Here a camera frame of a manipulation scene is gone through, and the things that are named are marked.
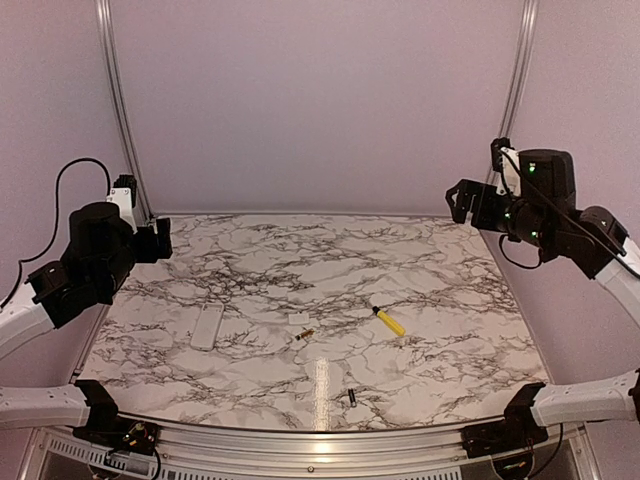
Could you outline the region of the white remote control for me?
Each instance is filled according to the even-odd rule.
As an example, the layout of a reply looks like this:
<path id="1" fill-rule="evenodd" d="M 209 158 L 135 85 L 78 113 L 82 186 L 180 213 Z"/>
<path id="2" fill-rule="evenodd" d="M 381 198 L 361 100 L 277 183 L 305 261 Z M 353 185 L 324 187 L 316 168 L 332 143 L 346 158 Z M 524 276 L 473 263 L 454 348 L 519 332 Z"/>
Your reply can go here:
<path id="1" fill-rule="evenodd" d="M 224 314 L 224 305 L 219 303 L 205 304 L 199 314 L 190 346 L 195 350 L 211 351 L 215 345 Z"/>

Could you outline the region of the yellow handled screwdriver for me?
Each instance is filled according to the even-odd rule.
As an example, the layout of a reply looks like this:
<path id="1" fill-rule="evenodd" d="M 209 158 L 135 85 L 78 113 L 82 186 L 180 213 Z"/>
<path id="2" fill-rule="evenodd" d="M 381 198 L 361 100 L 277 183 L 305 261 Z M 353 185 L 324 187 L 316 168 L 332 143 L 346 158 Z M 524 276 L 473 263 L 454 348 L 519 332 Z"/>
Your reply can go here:
<path id="1" fill-rule="evenodd" d="M 380 307 L 373 305 L 370 307 L 372 313 L 379 318 L 383 324 L 391 330 L 396 336 L 403 337 L 406 334 L 405 328 L 394 320 L 388 313 L 382 310 Z"/>

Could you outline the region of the white battery cover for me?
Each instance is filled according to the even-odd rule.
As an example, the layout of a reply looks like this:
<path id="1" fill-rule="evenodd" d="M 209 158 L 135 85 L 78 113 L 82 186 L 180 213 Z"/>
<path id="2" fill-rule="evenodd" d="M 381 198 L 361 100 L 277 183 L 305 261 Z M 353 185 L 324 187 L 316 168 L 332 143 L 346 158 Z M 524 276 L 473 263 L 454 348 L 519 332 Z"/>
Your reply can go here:
<path id="1" fill-rule="evenodd" d="M 295 313 L 288 315 L 288 323 L 292 326 L 308 325 L 310 317 L 307 313 Z"/>

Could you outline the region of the black battery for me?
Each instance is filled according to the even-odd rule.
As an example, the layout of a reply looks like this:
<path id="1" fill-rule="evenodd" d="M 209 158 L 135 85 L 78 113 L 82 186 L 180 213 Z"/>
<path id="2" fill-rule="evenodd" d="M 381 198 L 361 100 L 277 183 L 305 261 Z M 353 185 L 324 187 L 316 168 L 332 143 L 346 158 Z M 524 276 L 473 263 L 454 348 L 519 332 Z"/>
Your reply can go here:
<path id="1" fill-rule="evenodd" d="M 356 393 L 353 388 L 348 389 L 348 396 L 349 396 L 350 408 L 356 408 L 357 407 Z"/>

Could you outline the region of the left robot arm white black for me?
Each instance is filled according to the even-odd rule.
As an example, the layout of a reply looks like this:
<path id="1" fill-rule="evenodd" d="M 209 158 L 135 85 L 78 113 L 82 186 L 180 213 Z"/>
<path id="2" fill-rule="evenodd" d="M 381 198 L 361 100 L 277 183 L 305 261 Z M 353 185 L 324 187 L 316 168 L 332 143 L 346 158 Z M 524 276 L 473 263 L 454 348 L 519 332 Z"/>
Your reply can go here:
<path id="1" fill-rule="evenodd" d="M 171 222 L 130 225 L 118 205 L 96 202 L 69 218 L 69 244 L 62 257 L 30 274 L 1 305 L 1 354 L 57 330 L 96 305 L 110 306 L 133 268 L 172 255 Z M 1 390 L 4 430 L 44 426 L 88 428 L 106 445 L 125 438 L 118 406 L 96 380 L 58 387 Z"/>

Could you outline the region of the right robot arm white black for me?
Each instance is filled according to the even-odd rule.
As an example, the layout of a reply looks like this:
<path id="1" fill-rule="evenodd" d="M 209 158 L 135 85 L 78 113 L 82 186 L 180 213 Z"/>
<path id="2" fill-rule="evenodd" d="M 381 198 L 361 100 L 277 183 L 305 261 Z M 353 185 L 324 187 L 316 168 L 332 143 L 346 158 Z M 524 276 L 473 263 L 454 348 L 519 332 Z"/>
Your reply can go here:
<path id="1" fill-rule="evenodd" d="M 544 264 L 571 260 L 639 318 L 639 247 L 626 228 L 600 206 L 576 207 L 572 156 L 561 150 L 517 151 L 505 139 L 492 146 L 498 184 L 462 179 L 445 193 L 454 222 L 497 232 L 502 241 L 525 242 Z M 529 384 L 505 410 L 495 438 L 515 448 L 534 427 L 639 418 L 639 372 L 567 385 Z"/>

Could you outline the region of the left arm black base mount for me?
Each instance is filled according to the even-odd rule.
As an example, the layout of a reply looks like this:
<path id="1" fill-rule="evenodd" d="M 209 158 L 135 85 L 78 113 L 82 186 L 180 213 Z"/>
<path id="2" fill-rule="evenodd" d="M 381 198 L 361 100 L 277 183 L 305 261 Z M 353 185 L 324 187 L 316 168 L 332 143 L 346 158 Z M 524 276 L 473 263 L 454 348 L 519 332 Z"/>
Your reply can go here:
<path id="1" fill-rule="evenodd" d="M 146 456 L 154 454 L 159 425 L 149 421 L 116 417 L 106 427 L 74 427 L 73 436 L 110 450 L 132 452 Z"/>

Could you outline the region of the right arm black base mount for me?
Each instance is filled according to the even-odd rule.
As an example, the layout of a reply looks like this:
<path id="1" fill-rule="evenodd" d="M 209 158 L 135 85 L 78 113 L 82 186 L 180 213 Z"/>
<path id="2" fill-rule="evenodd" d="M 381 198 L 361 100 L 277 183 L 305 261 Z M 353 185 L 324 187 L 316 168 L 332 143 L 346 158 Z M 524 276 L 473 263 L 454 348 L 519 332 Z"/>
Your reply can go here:
<path id="1" fill-rule="evenodd" d="M 466 426 L 461 431 L 462 445 L 469 458 L 526 449 L 548 440 L 544 427 L 535 423 L 502 419 Z"/>

